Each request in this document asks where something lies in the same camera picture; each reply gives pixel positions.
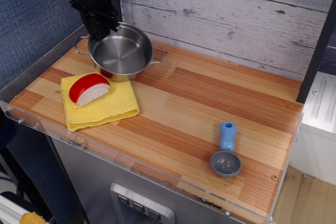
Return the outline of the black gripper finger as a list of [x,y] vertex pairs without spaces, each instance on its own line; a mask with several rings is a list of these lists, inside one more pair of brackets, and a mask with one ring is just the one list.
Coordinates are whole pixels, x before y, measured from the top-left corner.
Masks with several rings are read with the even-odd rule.
[[97,33],[97,19],[94,13],[91,12],[80,12],[81,19],[87,30],[87,32],[92,35]]
[[106,38],[111,31],[111,23],[104,20],[98,20],[95,22],[96,25],[96,41],[102,41],[104,38]]

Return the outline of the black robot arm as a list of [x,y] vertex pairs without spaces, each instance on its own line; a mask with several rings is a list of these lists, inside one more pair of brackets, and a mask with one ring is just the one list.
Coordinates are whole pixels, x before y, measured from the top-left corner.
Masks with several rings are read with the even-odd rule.
[[113,0],[70,0],[70,5],[79,11],[88,33],[102,41],[110,31],[117,31],[118,12]]

